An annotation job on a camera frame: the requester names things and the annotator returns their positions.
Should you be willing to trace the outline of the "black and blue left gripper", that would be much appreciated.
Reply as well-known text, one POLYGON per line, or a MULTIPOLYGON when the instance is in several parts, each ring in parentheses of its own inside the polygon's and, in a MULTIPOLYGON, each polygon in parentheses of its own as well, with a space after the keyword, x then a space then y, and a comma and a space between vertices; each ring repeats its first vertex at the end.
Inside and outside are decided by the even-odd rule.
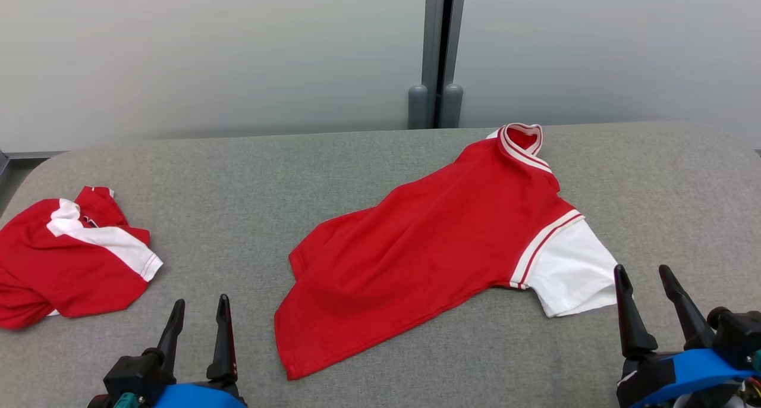
MULTIPOLYGON (((161 369, 174 372, 177 340, 183 330, 185 300, 178 299, 169 314, 157 349, 163 354, 161 369)), ((221 294, 216 311, 217 332, 212 363, 207 367, 208 382, 174 384, 166 387, 154 407, 247 407, 240 396, 237 360, 232 326, 231 303, 221 294)))

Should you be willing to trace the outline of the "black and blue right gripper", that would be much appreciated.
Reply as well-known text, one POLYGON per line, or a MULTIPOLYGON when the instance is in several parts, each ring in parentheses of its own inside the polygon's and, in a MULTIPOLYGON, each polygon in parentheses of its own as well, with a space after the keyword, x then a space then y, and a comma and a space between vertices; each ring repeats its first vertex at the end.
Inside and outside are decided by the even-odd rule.
POLYGON ((685 342, 683 352, 655 353, 657 340, 642 321, 623 265, 614 268, 621 352, 616 395, 620 407, 742 407, 745 383, 756 374, 750 356, 740 367, 711 348, 715 333, 668 265, 658 272, 673 303, 685 342))

